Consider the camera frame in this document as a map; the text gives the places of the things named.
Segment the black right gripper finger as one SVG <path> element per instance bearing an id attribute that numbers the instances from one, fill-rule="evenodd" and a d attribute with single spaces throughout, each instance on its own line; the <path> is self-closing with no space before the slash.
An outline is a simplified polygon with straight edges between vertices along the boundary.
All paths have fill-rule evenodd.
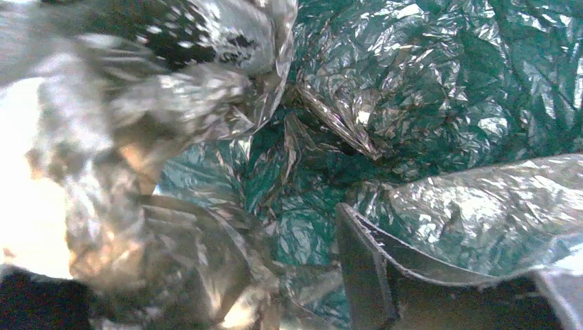
<path id="1" fill-rule="evenodd" d="M 354 329 L 560 329 L 531 274 L 488 276 L 421 252 L 345 203 L 337 238 Z"/>

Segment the black plastic trash bag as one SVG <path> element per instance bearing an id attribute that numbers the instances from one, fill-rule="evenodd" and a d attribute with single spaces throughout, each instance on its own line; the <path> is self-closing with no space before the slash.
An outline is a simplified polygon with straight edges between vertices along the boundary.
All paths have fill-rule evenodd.
<path id="1" fill-rule="evenodd" d="M 582 328 L 581 1 L 2 1 L 2 329 L 354 329 L 346 204 Z"/>

